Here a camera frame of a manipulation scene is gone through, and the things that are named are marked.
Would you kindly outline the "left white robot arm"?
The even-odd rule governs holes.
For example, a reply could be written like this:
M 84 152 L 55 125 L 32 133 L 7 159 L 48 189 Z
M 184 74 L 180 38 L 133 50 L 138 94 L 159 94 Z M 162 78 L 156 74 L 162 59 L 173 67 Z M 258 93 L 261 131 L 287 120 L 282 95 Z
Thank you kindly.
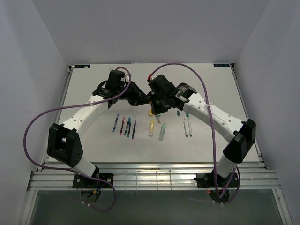
M 83 182 L 88 187 L 95 187 L 99 183 L 99 168 L 84 158 L 80 137 L 119 99 L 127 100 L 132 106 L 150 101 L 150 97 L 134 82 L 110 84 L 109 81 L 103 81 L 92 92 L 87 106 L 62 124 L 53 123 L 49 128 L 47 154 L 84 175 Z

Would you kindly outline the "dark green marker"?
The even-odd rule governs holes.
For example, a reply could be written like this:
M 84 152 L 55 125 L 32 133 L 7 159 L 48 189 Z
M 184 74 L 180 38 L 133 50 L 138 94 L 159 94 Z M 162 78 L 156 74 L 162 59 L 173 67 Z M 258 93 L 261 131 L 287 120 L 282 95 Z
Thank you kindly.
M 183 127 L 184 127 L 185 137 L 188 137 L 185 119 L 183 119 Z

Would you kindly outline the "red pen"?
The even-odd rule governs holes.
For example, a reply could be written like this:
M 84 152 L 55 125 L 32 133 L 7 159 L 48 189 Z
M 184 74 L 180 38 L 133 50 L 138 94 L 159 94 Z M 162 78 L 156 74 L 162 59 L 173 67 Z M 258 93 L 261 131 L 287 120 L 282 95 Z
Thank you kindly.
M 122 135 L 123 127 L 124 127 L 125 117 L 122 118 L 121 127 L 120 127 L 120 133 L 119 135 Z

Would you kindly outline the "yellow capped white marker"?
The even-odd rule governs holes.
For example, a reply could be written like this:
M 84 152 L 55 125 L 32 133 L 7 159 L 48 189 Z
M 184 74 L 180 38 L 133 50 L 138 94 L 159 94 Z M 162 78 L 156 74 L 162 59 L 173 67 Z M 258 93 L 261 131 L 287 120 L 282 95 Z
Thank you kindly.
M 155 115 L 155 118 L 158 123 L 161 123 L 159 115 Z

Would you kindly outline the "yellow highlighter body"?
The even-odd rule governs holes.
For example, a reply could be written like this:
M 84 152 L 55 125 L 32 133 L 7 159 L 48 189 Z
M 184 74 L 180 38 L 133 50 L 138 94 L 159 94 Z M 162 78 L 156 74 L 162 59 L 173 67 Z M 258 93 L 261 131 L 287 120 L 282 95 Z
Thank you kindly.
M 149 135 L 149 137 L 152 137 L 153 134 L 154 134 L 154 120 L 151 120 L 150 121 L 150 125 L 149 125 L 149 133 L 148 133 L 148 135 Z

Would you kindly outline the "green pen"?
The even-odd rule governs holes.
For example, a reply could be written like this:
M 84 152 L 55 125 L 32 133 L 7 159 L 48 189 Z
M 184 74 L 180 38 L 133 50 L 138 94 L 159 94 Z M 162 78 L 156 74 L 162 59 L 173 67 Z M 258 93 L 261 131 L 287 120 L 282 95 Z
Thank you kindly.
M 124 135 L 127 135 L 127 132 L 128 132 L 128 126 L 129 126 L 129 124 L 130 124 L 130 121 L 131 121 L 131 118 L 129 117 L 128 120 L 127 120 L 127 123 L 126 123 Z

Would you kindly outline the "green capped white marker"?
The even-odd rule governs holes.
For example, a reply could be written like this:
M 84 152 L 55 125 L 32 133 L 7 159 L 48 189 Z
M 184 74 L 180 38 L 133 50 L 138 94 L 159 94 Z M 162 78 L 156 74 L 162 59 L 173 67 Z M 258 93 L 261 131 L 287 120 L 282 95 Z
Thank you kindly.
M 192 125 L 191 125 L 190 118 L 188 119 L 188 130 L 189 130 L 189 136 L 192 137 L 193 133 L 192 133 Z

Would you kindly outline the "dark blue pen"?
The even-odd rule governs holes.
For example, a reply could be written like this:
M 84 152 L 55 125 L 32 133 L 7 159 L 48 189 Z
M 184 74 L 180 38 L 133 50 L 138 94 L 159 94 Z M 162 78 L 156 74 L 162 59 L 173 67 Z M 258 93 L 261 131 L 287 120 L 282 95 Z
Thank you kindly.
M 128 138 L 129 138 L 129 136 L 130 136 L 131 122 L 132 122 L 132 120 L 131 120 L 131 118 L 129 118 L 128 129 L 127 129 L 127 137 L 128 137 Z

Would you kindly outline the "light green highlighter body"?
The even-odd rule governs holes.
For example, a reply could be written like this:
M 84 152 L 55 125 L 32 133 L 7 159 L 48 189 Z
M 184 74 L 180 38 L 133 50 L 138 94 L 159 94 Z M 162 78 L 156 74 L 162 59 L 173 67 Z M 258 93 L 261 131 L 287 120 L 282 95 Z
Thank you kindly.
M 159 133 L 159 140 L 160 141 L 163 141 L 164 139 L 164 136 L 165 136 L 165 130 L 166 130 L 166 125 L 165 123 L 161 126 L 161 129 L 160 129 L 160 133 Z

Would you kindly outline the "purple pen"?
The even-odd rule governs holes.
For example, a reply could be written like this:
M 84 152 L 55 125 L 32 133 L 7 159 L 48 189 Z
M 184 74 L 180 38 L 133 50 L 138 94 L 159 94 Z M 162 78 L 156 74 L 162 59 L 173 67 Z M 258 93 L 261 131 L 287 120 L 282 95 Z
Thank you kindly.
M 136 129 L 136 120 L 134 121 L 134 125 L 133 125 L 133 132 L 132 132 L 132 137 L 131 139 L 134 139 L 134 135 L 135 135 L 135 129 Z

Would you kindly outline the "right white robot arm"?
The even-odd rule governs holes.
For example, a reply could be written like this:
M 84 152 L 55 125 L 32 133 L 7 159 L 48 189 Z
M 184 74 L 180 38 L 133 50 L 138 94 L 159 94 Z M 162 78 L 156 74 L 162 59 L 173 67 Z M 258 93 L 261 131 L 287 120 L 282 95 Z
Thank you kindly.
M 169 81 L 150 81 L 148 94 L 153 114 L 162 114 L 171 108 L 188 113 L 209 125 L 227 142 L 223 155 L 214 166 L 212 182 L 223 186 L 229 174 L 240 164 L 255 143 L 256 123 L 235 118 L 206 102 L 194 88 L 186 83 L 174 86 Z

